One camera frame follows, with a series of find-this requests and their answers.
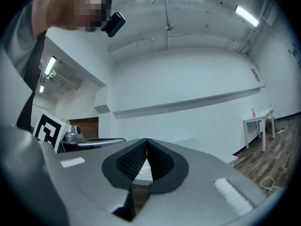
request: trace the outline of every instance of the white label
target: white label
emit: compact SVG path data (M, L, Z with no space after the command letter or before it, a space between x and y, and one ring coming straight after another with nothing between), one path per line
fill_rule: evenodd
M61 165L63 166L63 168L68 168L68 167L73 167L75 165L84 163L85 159L83 159L82 157L77 157L77 158L73 158L70 160L65 160L65 161L61 161Z

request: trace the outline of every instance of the fluorescent light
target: fluorescent light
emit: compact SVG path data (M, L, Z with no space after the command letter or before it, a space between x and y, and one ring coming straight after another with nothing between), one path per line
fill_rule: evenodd
M55 64L55 62L56 62L56 58L52 56L51 59L49 60L49 63L47 65L47 67L46 67L46 70L45 70L46 75L49 75L53 65Z
M237 12L239 15L244 17L246 20L248 20L251 24L253 24L255 27L258 25L258 21L247 11L245 11L241 6L236 6L235 12Z
M43 93L43 91L44 91L44 86L41 85L41 87L40 87L40 93Z

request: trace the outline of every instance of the person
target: person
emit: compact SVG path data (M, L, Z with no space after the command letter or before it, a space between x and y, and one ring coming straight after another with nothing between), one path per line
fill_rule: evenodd
M40 58L51 27L93 32L111 15L112 0L29 0L4 31L1 43L12 64L32 90L17 126L31 130L32 103L40 77Z

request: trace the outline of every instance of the cable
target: cable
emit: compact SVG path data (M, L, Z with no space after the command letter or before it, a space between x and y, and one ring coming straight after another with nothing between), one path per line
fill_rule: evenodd
M271 187L265 187L265 186L261 185L262 182L263 182L264 180L268 179L268 178L270 178L270 179L273 181L272 186L271 186ZM277 191L278 189L281 188L280 186L274 186L274 183L275 183L275 180L274 180L273 178L271 178L271 177L266 177L266 178L264 178L264 179L260 182L259 185L260 185L261 187L264 188L263 191L268 190L268 191L269 191L269 196L270 196L270 195L272 195L273 192L275 192L275 191Z

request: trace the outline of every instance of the pink bottle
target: pink bottle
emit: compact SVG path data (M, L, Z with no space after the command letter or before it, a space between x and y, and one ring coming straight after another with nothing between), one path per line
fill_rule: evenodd
M251 109L251 111L252 111L252 114L253 114L253 118L255 118L256 117L255 111L253 109Z

